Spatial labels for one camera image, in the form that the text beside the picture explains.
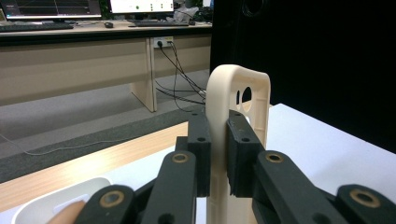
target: desk leg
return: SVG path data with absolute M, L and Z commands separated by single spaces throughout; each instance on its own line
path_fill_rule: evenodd
M 153 38 L 146 38 L 148 75 L 142 81 L 131 83 L 131 93 L 133 93 L 151 112 L 157 111 L 157 94 L 154 87 L 155 70 L 153 43 Z

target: power outlet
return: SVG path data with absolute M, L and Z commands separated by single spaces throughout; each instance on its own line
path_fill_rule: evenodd
M 172 36 L 154 37 L 154 48 L 158 49 L 160 47 L 159 43 L 163 43 L 163 48 L 172 47 L 170 42 L 173 42 Z

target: wooden desk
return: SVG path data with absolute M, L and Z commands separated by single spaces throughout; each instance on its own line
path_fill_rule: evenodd
M 174 146 L 187 122 L 0 184 L 0 212 Z
M 153 48 L 153 37 L 173 36 L 187 72 L 209 69 L 211 26 L 137 28 L 128 21 L 72 30 L 0 34 L 0 105 L 131 84 L 131 92 L 157 110 L 154 79 L 175 67 Z M 166 49 L 175 61 L 173 51 Z

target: computer mouse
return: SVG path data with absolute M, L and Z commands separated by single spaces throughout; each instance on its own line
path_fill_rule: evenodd
M 106 28 L 113 28 L 113 27 L 114 27 L 114 24 L 113 24 L 113 22 L 107 21 L 107 22 L 105 22 L 105 27 L 106 27 Z

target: white plastic object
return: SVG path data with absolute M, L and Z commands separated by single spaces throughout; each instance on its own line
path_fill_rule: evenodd
M 107 178 L 95 177 L 35 198 L 15 213 L 12 224 L 48 223 L 70 203 L 87 202 L 96 191 L 109 185 Z
M 243 105 L 242 95 L 247 88 L 251 89 L 251 101 Z M 256 222 L 252 218 L 251 200 L 230 196 L 226 173 L 226 121 L 230 109 L 244 114 L 265 147 L 270 92 L 270 78 L 267 74 L 238 65 L 221 65 L 210 75 L 205 111 L 212 138 L 212 164 L 206 224 Z

